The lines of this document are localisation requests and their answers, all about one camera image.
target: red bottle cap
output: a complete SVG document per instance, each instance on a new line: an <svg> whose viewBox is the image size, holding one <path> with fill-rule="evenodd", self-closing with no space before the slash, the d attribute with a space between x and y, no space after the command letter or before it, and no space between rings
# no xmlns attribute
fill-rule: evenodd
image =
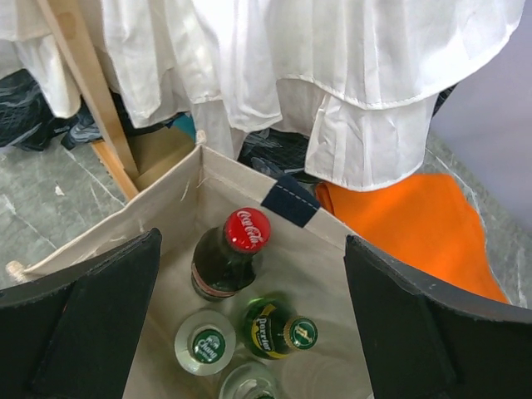
<svg viewBox="0 0 532 399"><path fill-rule="evenodd" d="M235 210L225 224L225 235L238 251L257 253L268 242L272 229L265 214L255 208Z"/></svg>

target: concrete floor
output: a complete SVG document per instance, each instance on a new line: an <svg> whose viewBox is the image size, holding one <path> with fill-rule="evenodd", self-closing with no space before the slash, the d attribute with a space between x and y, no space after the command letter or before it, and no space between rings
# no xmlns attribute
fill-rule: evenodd
<svg viewBox="0 0 532 399"><path fill-rule="evenodd" d="M433 135L421 172L455 177L484 223L495 278L512 303L532 308L532 234ZM0 289L17 283L5 271L10 261L35 264L124 204L89 145L70 152L56 140L45 153L0 155Z"/></svg>

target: dark blue patch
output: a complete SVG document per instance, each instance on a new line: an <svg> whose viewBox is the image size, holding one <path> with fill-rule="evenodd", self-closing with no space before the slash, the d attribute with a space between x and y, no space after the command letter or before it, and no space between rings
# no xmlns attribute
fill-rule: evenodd
<svg viewBox="0 0 532 399"><path fill-rule="evenodd" d="M291 176L281 177L261 204L299 227L318 212L319 202Z"/></svg>

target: white wall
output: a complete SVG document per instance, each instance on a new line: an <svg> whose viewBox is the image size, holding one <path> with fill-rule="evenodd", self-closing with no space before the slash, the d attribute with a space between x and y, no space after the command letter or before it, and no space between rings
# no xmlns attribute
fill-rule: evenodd
<svg viewBox="0 0 532 399"><path fill-rule="evenodd" d="M431 128L532 231L531 1L508 46L458 85Z"/></svg>

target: bottle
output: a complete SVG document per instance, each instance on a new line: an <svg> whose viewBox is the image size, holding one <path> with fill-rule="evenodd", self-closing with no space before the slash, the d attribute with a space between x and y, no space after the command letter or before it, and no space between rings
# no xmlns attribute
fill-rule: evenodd
<svg viewBox="0 0 532 399"><path fill-rule="evenodd" d="M247 361L234 368L222 381L218 399L279 399L277 382L260 362Z"/></svg>
<svg viewBox="0 0 532 399"><path fill-rule="evenodd" d="M246 309L242 340L251 353L265 359L282 359L316 344L318 329L308 318L276 298L260 298Z"/></svg>
<svg viewBox="0 0 532 399"><path fill-rule="evenodd" d="M268 242L268 218L258 209L234 211L223 226L208 230L192 260L192 286L211 302L234 296L255 280L254 258Z"/></svg>
<svg viewBox="0 0 532 399"><path fill-rule="evenodd" d="M226 367L234 353L236 334L229 320L204 309L189 316L175 335L179 364L196 376L209 376Z"/></svg>

